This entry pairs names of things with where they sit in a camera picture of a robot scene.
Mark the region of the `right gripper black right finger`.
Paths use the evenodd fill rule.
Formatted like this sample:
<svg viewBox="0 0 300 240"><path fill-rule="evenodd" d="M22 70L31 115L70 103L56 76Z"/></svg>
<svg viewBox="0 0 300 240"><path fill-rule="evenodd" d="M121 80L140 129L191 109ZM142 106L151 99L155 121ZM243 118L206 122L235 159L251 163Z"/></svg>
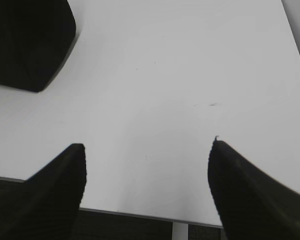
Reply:
<svg viewBox="0 0 300 240"><path fill-rule="evenodd" d="M300 240L300 194L214 139L210 192L229 240Z"/></svg>

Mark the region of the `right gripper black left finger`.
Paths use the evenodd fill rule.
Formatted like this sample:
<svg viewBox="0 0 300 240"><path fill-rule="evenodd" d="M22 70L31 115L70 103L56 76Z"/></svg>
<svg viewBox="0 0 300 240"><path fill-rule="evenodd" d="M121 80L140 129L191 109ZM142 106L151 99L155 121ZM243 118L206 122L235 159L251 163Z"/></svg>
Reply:
<svg viewBox="0 0 300 240"><path fill-rule="evenodd" d="M0 193L0 240L68 240L86 183L85 146L72 143L26 181Z"/></svg>

